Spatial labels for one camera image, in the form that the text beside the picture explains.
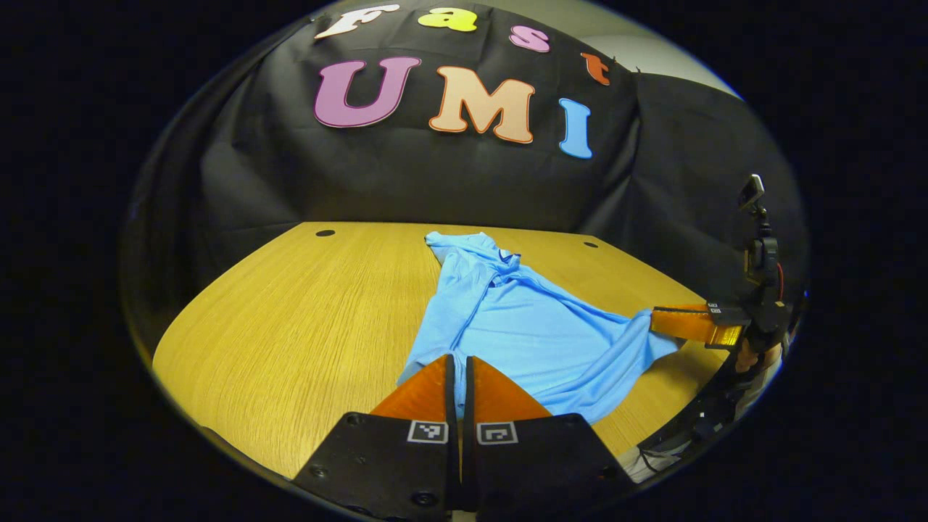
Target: pink letter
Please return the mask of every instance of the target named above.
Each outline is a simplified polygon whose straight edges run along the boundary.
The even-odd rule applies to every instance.
[[[316,35],[316,40],[319,38],[325,38],[326,36],[332,36],[333,34],[342,34],[348,33],[349,31],[354,31],[357,29],[356,23],[368,23],[369,21],[380,16],[382,11],[395,11],[399,9],[400,6],[397,4],[391,4],[389,6],[377,6],[377,7],[367,7],[365,9],[358,9],[356,11],[349,11],[342,15],[341,18],[331,25],[328,29]]]
[[[385,119],[400,104],[409,70],[420,63],[422,60],[411,57],[382,59],[380,66],[387,72],[377,100],[366,107],[352,107],[346,101],[354,74],[364,69],[365,62],[343,61],[329,65],[319,72],[322,85],[316,94],[316,119],[330,127],[363,127]]]
[[[513,25],[512,36],[509,41],[519,47],[532,49],[539,53],[547,53],[551,46],[547,44],[548,35],[540,32],[538,29],[525,27],[524,25]]]

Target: orange letter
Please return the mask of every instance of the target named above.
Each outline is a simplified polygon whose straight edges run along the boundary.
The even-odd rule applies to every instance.
[[[397,4],[390,4],[389,6],[378,6],[378,7],[367,7],[364,9],[358,9],[356,11],[349,11],[342,15],[342,17],[335,23],[331,25],[328,29],[316,35],[316,40],[319,38],[325,38],[326,36],[332,36],[333,34],[342,34],[348,33],[349,31],[354,31],[357,29],[356,23],[368,23],[369,21],[380,16],[382,11],[395,11],[399,9],[400,6]]]
[[[455,31],[476,31],[477,14],[467,9],[453,7],[437,7],[429,11],[431,15],[419,18],[419,23],[426,27],[447,27]]]
[[[429,127],[445,132],[463,132],[467,122],[461,118],[461,106],[467,107],[473,128],[486,132],[496,115],[502,112],[493,133],[500,139],[516,143],[532,143],[528,130],[528,101],[535,88],[519,80],[506,80],[492,95],[486,92],[477,73],[463,67],[439,67],[445,78],[445,95],[438,115],[429,120]]]
[[[586,59],[586,71],[589,72],[589,75],[593,77],[594,80],[600,82],[603,85],[609,84],[609,78],[606,78],[602,75],[603,71],[608,71],[609,68],[606,67],[605,63],[602,63],[602,60],[599,59],[596,55],[588,55],[587,53],[580,53],[580,56]]]

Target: light blue shirt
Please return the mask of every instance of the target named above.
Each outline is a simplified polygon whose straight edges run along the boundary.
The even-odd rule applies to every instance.
[[[397,385],[451,354],[458,418],[468,356],[505,373],[552,414],[580,413],[593,424],[656,359],[677,351],[672,338],[650,332],[650,309],[631,319],[596,309],[482,232],[432,232],[425,241],[442,271]]]

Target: wooden table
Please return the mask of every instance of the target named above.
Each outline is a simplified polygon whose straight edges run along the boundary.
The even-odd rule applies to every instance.
[[[334,235],[320,237],[319,230]],[[441,269],[424,237],[485,232],[594,307],[627,317],[703,299],[591,236],[404,223],[302,223],[229,269],[167,330],[153,368],[174,400],[265,467],[293,478],[347,411],[396,379]],[[593,248],[585,241],[596,244]],[[656,431],[726,352],[687,343],[658,359],[593,427],[619,455]]]

